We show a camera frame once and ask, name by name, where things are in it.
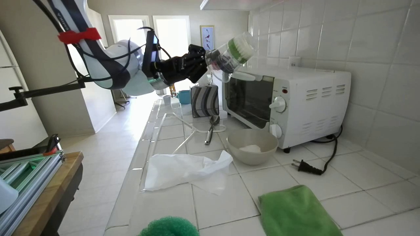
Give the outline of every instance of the toaster oven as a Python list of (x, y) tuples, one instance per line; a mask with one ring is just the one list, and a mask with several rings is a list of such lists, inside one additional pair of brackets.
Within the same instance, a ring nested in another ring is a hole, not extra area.
[(340, 130), (350, 94), (344, 71), (241, 68), (222, 85), (223, 109), (288, 149)]

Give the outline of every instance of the beige bowl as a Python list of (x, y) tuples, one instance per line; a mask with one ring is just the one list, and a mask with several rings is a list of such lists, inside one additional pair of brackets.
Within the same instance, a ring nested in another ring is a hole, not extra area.
[[(247, 165), (259, 165), (268, 161), (278, 146), (278, 140), (272, 134), (251, 128), (232, 131), (228, 135), (227, 141), (228, 148), (233, 156)], [(261, 152), (255, 153), (240, 150), (241, 147), (252, 144), (258, 145)]]

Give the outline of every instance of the metal spoon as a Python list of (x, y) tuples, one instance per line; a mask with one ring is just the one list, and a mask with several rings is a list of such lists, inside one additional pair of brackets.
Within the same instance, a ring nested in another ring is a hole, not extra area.
[(211, 127), (210, 127), (209, 131), (207, 132), (207, 138), (206, 138), (206, 141), (204, 141), (205, 145), (210, 145), (211, 138), (213, 136), (213, 128), (214, 128), (215, 125), (219, 124), (219, 122), (220, 122), (220, 116), (212, 115), (210, 117)]

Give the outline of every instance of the striped tissue box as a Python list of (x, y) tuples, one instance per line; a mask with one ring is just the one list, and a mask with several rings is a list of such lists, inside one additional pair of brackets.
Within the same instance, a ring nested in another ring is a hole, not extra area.
[(192, 117), (219, 115), (217, 85), (194, 86), (191, 88)]

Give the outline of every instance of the white plastic bag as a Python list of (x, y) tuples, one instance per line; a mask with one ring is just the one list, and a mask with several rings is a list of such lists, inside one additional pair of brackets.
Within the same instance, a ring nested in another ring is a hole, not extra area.
[(221, 195), (232, 161), (232, 156), (226, 151), (222, 151), (217, 161), (189, 154), (156, 154), (149, 159), (144, 189), (154, 191), (191, 183)]

